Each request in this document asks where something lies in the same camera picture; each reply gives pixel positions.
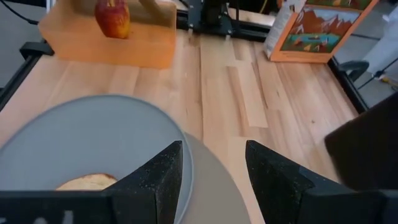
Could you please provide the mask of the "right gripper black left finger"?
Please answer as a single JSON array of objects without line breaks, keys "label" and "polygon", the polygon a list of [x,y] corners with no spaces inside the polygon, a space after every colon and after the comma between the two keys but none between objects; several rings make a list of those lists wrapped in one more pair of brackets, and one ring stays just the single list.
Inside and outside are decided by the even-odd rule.
[{"label": "right gripper black left finger", "polygon": [[0,224],[173,224],[182,171],[174,141],[104,190],[0,191]]}]

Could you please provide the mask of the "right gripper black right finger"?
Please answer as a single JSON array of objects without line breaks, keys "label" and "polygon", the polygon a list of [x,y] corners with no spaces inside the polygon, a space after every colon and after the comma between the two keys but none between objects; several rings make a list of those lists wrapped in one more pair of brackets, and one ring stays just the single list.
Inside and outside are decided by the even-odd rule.
[{"label": "right gripper black right finger", "polygon": [[352,190],[254,140],[245,159],[266,224],[398,224],[398,190]]}]

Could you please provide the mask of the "sliced bagel half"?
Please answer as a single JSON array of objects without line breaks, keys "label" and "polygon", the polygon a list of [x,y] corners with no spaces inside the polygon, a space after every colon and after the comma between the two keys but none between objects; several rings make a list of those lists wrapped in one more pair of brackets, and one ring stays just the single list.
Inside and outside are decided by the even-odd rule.
[{"label": "sliced bagel half", "polygon": [[69,180],[56,190],[104,190],[116,182],[117,179],[108,174],[88,174]]}]

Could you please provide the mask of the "orange cereal box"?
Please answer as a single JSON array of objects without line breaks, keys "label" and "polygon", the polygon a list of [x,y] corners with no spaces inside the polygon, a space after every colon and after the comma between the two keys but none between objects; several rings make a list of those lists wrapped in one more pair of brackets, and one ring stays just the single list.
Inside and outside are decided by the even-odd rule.
[{"label": "orange cereal box", "polygon": [[379,0],[283,0],[264,42],[273,62],[327,63]]}]

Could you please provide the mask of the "red apple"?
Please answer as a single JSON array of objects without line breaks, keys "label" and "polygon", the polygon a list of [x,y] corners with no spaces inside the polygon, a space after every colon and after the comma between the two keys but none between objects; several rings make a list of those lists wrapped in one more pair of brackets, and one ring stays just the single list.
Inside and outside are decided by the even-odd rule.
[{"label": "red apple", "polygon": [[126,0],[96,0],[95,19],[106,37],[128,38],[130,12]]}]

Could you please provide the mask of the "grey-beige round placemat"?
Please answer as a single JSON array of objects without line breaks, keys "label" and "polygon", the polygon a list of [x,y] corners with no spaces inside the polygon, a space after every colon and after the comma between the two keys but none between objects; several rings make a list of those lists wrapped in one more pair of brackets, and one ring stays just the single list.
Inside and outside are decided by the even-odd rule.
[{"label": "grey-beige round placemat", "polygon": [[186,137],[193,156],[193,192],[179,224],[251,224],[230,173],[200,140]]}]

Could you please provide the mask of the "grey round plate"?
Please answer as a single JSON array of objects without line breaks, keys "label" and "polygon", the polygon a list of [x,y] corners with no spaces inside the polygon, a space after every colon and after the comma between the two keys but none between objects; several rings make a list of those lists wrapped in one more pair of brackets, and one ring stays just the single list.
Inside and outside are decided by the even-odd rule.
[{"label": "grey round plate", "polygon": [[87,174],[122,179],[174,141],[183,145],[180,224],[193,190],[186,136],[167,113],[128,96],[78,98],[30,120],[0,148],[0,190],[53,190]]}]

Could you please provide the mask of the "orange translucent plastic bin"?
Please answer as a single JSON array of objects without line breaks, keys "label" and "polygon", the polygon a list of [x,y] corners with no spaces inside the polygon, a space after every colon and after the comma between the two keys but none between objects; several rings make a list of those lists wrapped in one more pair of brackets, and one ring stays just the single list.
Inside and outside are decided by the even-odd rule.
[{"label": "orange translucent plastic bin", "polygon": [[95,19],[96,0],[56,0],[39,22],[42,37],[65,60],[164,69],[175,52],[177,6],[158,1],[153,15],[139,0],[126,0],[130,33],[126,39],[103,34]]}]

